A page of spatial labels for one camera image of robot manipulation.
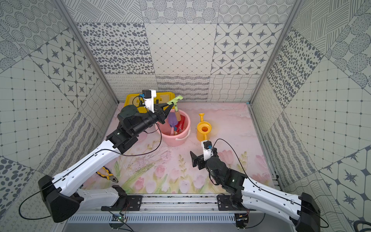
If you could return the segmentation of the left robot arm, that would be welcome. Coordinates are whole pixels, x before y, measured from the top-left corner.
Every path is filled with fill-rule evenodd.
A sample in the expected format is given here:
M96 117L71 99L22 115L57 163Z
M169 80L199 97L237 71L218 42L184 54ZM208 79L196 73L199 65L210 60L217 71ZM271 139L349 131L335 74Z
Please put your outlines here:
M100 208L103 211L123 210L127 193L119 186L84 190L80 187L110 161L124 156L137 141L140 133L164 124L173 104L155 104L153 111L140 113L135 105L125 106L118 114L119 125L91 153L54 177L44 176L38 181L42 201L55 223L63 222L76 212Z

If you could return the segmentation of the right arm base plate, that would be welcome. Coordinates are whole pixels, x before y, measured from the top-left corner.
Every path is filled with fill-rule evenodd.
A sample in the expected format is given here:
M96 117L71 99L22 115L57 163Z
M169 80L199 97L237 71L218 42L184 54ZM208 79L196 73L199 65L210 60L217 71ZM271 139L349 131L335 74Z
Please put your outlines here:
M230 195L224 193L218 194L216 196L217 205L219 211L246 211L247 209L241 204L233 202Z

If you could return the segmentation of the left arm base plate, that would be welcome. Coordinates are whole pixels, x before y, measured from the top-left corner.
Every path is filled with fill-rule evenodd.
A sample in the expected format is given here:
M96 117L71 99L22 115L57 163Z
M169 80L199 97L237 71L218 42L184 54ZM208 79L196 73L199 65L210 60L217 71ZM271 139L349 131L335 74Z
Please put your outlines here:
M140 211L142 195L120 196L113 206L102 206L101 211Z

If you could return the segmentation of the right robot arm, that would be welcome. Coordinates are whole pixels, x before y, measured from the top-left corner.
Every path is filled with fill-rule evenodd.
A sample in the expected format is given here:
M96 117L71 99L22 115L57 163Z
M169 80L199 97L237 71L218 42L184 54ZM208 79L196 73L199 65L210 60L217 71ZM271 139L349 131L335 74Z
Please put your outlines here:
M310 194L290 194L263 185L228 168L217 155L205 159L191 152L190 156L193 167L206 169L213 183L230 194L230 202L237 210L261 211L290 224L297 232L321 230L320 209Z

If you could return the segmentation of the green rake wooden handle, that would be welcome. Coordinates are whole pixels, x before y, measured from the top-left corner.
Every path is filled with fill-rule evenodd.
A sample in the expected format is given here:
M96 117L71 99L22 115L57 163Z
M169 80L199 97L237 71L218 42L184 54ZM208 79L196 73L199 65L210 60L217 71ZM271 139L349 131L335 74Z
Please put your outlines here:
M178 104L178 101L179 100L182 100L182 99L183 99L183 96L179 95L179 96L177 96L177 97L175 97L172 100L170 100L170 101L167 102L168 105L171 105L171 104L174 105L174 107L175 107L175 116L176 116L177 121L181 121L181 114L180 114L180 112L178 110L178 105L177 104Z

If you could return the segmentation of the pink plastic bucket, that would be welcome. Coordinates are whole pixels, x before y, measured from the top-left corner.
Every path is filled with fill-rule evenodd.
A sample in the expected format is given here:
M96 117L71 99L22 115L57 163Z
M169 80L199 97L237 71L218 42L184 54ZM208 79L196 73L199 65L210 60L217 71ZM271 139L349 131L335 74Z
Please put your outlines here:
M181 115L181 123L183 126L178 130L178 125L171 127L169 124L170 119L176 119L175 110L172 109L170 114L165 119L165 123L158 123L155 125L157 133L162 135L162 142L166 143L169 147L178 147L184 144L187 138L191 135L190 118L188 114L179 110Z

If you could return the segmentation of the purple shovel pink handle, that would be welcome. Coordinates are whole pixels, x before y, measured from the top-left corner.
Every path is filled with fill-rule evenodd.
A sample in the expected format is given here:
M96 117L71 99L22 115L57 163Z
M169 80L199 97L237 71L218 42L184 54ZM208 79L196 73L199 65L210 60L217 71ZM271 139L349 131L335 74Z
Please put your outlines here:
M176 127L176 125L178 124L178 120L177 120L177 117L176 117L175 112L171 112L171 113L168 115L168 124L169 124L170 127L171 127L170 136L174 136L175 127Z

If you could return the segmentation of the red shovel wooden handle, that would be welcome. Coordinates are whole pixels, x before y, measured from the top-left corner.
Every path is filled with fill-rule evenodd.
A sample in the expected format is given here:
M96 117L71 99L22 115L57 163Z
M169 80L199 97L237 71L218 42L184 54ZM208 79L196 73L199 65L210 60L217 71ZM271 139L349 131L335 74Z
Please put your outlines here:
M184 128L184 123L185 123L185 116L181 115L181 120L174 127L174 134L175 135L178 135L180 132L182 132L182 130Z

